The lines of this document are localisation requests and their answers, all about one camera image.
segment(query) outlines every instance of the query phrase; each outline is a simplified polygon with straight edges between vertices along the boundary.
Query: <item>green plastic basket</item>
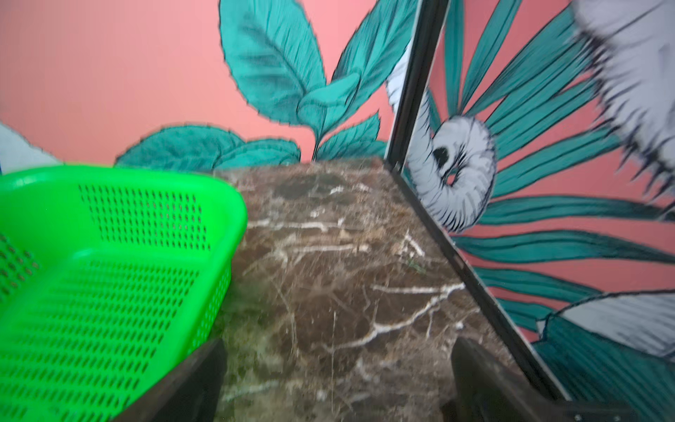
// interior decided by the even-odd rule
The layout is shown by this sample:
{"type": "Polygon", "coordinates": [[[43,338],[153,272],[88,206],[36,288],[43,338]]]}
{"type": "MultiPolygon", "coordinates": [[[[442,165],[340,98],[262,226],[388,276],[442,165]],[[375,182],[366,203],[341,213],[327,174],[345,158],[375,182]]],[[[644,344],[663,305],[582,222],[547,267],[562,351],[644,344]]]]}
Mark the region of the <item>green plastic basket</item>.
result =
{"type": "Polygon", "coordinates": [[[246,207],[207,176],[0,177],[0,421],[107,421],[209,335],[246,207]]]}

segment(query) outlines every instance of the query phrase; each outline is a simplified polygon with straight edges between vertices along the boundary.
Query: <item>brown marble surface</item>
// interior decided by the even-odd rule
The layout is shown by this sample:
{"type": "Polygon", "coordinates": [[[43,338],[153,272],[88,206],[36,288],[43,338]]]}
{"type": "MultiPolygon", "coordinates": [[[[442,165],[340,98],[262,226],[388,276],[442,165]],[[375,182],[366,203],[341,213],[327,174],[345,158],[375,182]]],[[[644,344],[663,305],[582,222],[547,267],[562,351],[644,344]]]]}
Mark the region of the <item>brown marble surface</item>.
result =
{"type": "Polygon", "coordinates": [[[442,421],[458,336],[515,368],[380,160],[217,176],[249,223],[211,334],[216,421],[442,421]]]}

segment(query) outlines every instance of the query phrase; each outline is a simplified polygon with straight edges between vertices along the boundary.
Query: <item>teal leaf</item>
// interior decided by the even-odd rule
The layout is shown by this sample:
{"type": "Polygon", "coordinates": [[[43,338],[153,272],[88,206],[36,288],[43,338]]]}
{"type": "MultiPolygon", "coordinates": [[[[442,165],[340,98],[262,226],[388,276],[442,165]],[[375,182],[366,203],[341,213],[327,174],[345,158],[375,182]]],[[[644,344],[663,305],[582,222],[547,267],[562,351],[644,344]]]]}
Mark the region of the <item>teal leaf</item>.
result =
{"type": "Polygon", "coordinates": [[[460,113],[460,78],[463,58],[464,0],[452,0],[448,17],[445,19],[445,89],[450,117],[460,113]]]}
{"type": "Polygon", "coordinates": [[[372,155],[384,157],[387,143],[377,140],[379,125],[379,117],[376,114],[356,126],[334,134],[319,147],[317,160],[370,157],[372,155]]]}
{"type": "Polygon", "coordinates": [[[436,133],[441,128],[441,116],[438,114],[438,107],[436,107],[436,101],[433,99],[431,91],[429,91],[429,115],[431,130],[436,133]]]}
{"type": "Polygon", "coordinates": [[[474,270],[487,287],[503,288],[515,293],[570,303],[602,294],[594,288],[531,271],[480,267],[474,267],[474,270]]]}
{"type": "Polygon", "coordinates": [[[216,170],[258,165],[282,165],[300,162],[300,149],[285,139],[260,139],[246,142],[223,155],[216,170]]]}
{"type": "Polygon", "coordinates": [[[621,199],[583,196],[526,196],[488,204],[480,224],[494,226],[519,224],[563,217],[601,217],[633,220],[675,221],[675,215],[662,216],[663,209],[621,199]]]}
{"type": "Polygon", "coordinates": [[[220,2],[225,61],[249,104],[270,120],[300,125],[300,100],[326,85],[316,37],[295,0],[220,2]]]}
{"type": "Polygon", "coordinates": [[[497,138],[497,158],[503,159],[521,149],[593,98],[595,98],[595,84],[586,80],[530,110],[526,122],[513,121],[501,132],[496,132],[488,125],[497,138]]]}
{"type": "Polygon", "coordinates": [[[513,300],[497,299],[509,318],[518,326],[537,332],[537,321],[544,321],[555,311],[538,303],[523,303],[513,300]]]}
{"type": "Polygon", "coordinates": [[[333,80],[350,74],[361,81],[347,112],[334,126],[344,122],[384,83],[403,56],[412,38],[417,0],[378,0],[342,51],[333,80]]]}
{"type": "Polygon", "coordinates": [[[210,172],[223,154],[244,144],[233,132],[211,126],[174,126],[142,139],[115,165],[177,172],[210,172]]]}
{"type": "Polygon", "coordinates": [[[568,6],[518,52],[466,114],[476,115],[532,80],[542,70],[563,63],[561,56],[569,49],[574,31],[574,16],[571,6],[568,6]]]}
{"type": "Polygon", "coordinates": [[[497,7],[492,12],[492,16],[490,16],[490,20],[483,30],[481,39],[478,41],[476,52],[468,66],[464,90],[462,91],[462,104],[459,110],[463,110],[466,107],[476,88],[478,88],[478,85],[483,80],[485,73],[487,73],[497,52],[500,50],[509,28],[511,28],[511,23],[513,23],[519,7],[520,0],[499,0],[497,7]]]}
{"type": "Polygon", "coordinates": [[[619,139],[600,127],[544,147],[497,173],[492,197],[530,186],[552,174],[590,161],[620,146],[619,139]]]}
{"type": "Polygon", "coordinates": [[[317,139],[323,136],[324,128],[332,127],[347,112],[359,80],[358,74],[350,74],[309,92],[300,100],[298,117],[314,130],[317,139]]]}
{"type": "Polygon", "coordinates": [[[510,126],[532,126],[536,122],[532,110],[550,100],[588,68],[589,56],[583,54],[583,50],[582,42],[571,44],[557,60],[511,92],[485,122],[490,130],[499,134],[510,126]]]}
{"type": "MultiPolygon", "coordinates": [[[[652,327],[671,327],[658,323],[652,327]]],[[[637,413],[636,421],[671,421],[675,402],[675,363],[580,327],[560,314],[546,323],[542,340],[532,343],[573,399],[623,402],[637,413]]]]}
{"type": "Polygon", "coordinates": [[[675,256],[638,243],[578,230],[550,230],[498,238],[456,236],[457,247],[480,259],[525,264],[568,259],[634,259],[675,263],[675,256]]]}

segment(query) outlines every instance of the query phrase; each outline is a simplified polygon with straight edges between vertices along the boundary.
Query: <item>black metal frame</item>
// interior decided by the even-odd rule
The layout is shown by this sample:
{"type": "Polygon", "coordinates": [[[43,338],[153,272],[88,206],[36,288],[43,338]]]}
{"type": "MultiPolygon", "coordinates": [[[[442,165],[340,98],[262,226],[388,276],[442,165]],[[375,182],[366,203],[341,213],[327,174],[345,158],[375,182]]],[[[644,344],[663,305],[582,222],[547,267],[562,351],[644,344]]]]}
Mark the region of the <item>black metal frame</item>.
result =
{"type": "Polygon", "coordinates": [[[551,400],[565,399],[561,387],[553,379],[548,368],[533,354],[526,340],[516,331],[515,326],[504,314],[501,307],[479,281],[471,267],[455,249],[453,242],[434,219],[427,213],[416,193],[401,177],[410,137],[414,129],[417,111],[422,101],[439,35],[445,22],[448,0],[422,0],[408,71],[403,85],[394,131],[391,135],[385,166],[391,172],[399,189],[420,217],[441,252],[466,285],[487,320],[513,355],[532,386],[544,397],[551,400]]]}

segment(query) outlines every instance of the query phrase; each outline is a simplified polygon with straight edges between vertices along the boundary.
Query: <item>pink wall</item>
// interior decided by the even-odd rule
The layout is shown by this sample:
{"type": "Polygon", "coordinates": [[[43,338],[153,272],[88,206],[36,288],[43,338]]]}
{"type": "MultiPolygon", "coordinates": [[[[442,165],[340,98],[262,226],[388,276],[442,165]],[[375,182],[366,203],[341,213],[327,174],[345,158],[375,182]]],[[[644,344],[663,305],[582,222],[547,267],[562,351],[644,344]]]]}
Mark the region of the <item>pink wall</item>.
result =
{"type": "MultiPolygon", "coordinates": [[[[301,4],[331,75],[375,0],[301,4]]],[[[186,122],[290,138],[311,158],[309,128],[270,122],[237,90],[217,0],[3,0],[0,12],[0,121],[60,160],[110,165],[143,136],[186,122]]],[[[334,132],[378,111],[388,139],[384,88],[334,132]]]]}
{"type": "MultiPolygon", "coordinates": [[[[462,83],[466,78],[468,66],[475,53],[478,41],[491,17],[498,0],[465,1],[464,23],[464,59],[462,66],[462,83]]],[[[497,78],[509,61],[519,52],[556,14],[568,6],[568,0],[522,0],[504,43],[495,57],[483,81],[480,83],[470,107],[485,89],[497,78]]],[[[429,79],[429,88],[436,98],[441,120],[448,118],[446,105],[446,69],[444,64],[445,44],[443,34],[434,59],[429,79]]],[[[485,121],[499,102],[488,107],[477,117],[485,121]]],[[[551,145],[561,139],[578,134],[601,122],[600,106],[597,99],[581,107],[560,123],[546,131],[539,138],[507,156],[497,163],[497,170],[506,168],[522,158],[551,145]]],[[[624,199],[639,203],[649,203],[658,207],[667,207],[672,196],[663,195],[656,201],[649,202],[651,196],[643,194],[650,172],[645,172],[636,180],[631,180],[638,172],[640,163],[628,161],[619,170],[622,150],[613,151],[586,163],[574,166],[566,171],[554,174],[534,184],[499,198],[499,200],[540,195],[576,195],[609,199],[624,199]]],[[[652,194],[658,190],[662,181],[651,188],[652,194]]],[[[675,255],[675,224],[661,220],[631,220],[591,217],[565,217],[544,219],[533,223],[507,224],[502,226],[482,226],[478,224],[461,233],[463,236],[478,238],[495,238],[514,234],[537,232],[543,230],[584,230],[592,233],[607,234],[638,244],[650,246],[675,255]]],[[[472,265],[484,268],[519,269],[535,271],[551,275],[563,280],[590,286],[604,292],[629,292],[673,288],[673,267],[665,263],[646,261],[629,261],[619,259],[583,259],[577,261],[554,261],[534,264],[509,264],[486,261],[466,254],[472,265]]],[[[491,289],[498,298],[533,302],[560,309],[565,302],[555,302],[534,296],[523,296],[504,289],[491,289]]],[[[538,335],[522,329],[530,340],[538,335]]]]}

